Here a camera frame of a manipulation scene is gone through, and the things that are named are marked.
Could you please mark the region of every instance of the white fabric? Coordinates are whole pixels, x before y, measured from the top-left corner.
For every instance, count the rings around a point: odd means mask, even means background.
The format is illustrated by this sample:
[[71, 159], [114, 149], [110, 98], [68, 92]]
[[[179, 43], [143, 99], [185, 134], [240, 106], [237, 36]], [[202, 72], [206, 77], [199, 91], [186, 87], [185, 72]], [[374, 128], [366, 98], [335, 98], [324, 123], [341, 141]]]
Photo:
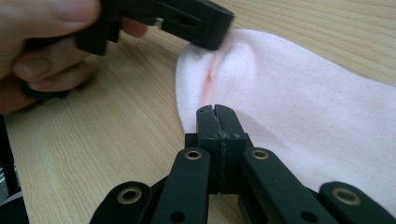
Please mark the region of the white fabric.
[[177, 64], [177, 107], [195, 133], [203, 105], [232, 108], [255, 147], [307, 187], [342, 181], [396, 217], [396, 89], [354, 75], [275, 35], [234, 30], [222, 47], [189, 45]]

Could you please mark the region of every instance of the light wooden surface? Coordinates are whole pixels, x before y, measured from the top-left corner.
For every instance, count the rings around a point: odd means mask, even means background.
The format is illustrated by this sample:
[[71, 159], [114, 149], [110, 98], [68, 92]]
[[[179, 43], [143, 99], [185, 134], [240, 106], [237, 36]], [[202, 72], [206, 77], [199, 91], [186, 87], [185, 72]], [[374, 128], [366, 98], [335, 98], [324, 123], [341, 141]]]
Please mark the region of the light wooden surface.
[[[287, 38], [361, 76], [396, 86], [394, 0], [218, 0], [233, 28]], [[90, 85], [7, 116], [31, 223], [88, 223], [107, 193], [152, 185], [183, 148], [177, 56], [187, 42], [153, 27], [91, 57]], [[236, 197], [211, 196], [208, 223], [242, 223]]]

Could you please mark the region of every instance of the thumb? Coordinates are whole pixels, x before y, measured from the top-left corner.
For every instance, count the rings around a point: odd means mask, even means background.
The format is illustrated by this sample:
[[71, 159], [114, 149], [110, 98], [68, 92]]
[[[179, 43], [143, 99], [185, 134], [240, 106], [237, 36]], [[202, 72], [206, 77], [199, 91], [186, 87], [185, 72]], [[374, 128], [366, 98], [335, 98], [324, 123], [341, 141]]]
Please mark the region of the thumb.
[[97, 0], [0, 1], [1, 38], [66, 35], [92, 23]]

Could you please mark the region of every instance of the human hand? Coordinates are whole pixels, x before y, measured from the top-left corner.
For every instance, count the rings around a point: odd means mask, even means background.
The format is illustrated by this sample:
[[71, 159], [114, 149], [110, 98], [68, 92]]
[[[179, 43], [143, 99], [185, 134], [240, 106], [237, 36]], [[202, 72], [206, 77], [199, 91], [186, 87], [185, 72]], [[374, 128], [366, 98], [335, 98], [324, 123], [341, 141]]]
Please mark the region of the human hand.
[[[73, 37], [31, 52], [22, 49], [27, 38], [68, 35], [89, 26], [99, 16], [99, 4], [98, 0], [0, 0], [0, 114], [35, 101], [23, 95], [20, 79], [36, 91], [66, 91], [92, 75], [84, 63], [89, 53], [77, 49]], [[128, 19], [121, 26], [135, 37], [147, 30]]]

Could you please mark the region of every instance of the fingernail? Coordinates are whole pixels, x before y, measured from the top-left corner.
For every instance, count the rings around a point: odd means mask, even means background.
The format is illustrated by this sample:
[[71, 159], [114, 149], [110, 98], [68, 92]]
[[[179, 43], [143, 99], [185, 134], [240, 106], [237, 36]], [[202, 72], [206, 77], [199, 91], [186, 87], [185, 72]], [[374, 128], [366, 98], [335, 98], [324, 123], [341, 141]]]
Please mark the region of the fingernail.
[[46, 78], [43, 80], [39, 80], [36, 82], [28, 82], [28, 86], [33, 89], [33, 90], [44, 90], [47, 89], [49, 87], [52, 87], [55, 85], [55, 81], [50, 79], [50, 78]]
[[34, 59], [17, 63], [14, 68], [15, 74], [25, 80], [37, 77], [48, 70], [50, 70], [50, 62], [45, 59]]
[[98, 11], [96, 1], [92, 0], [53, 0], [58, 17], [62, 21], [90, 21]]

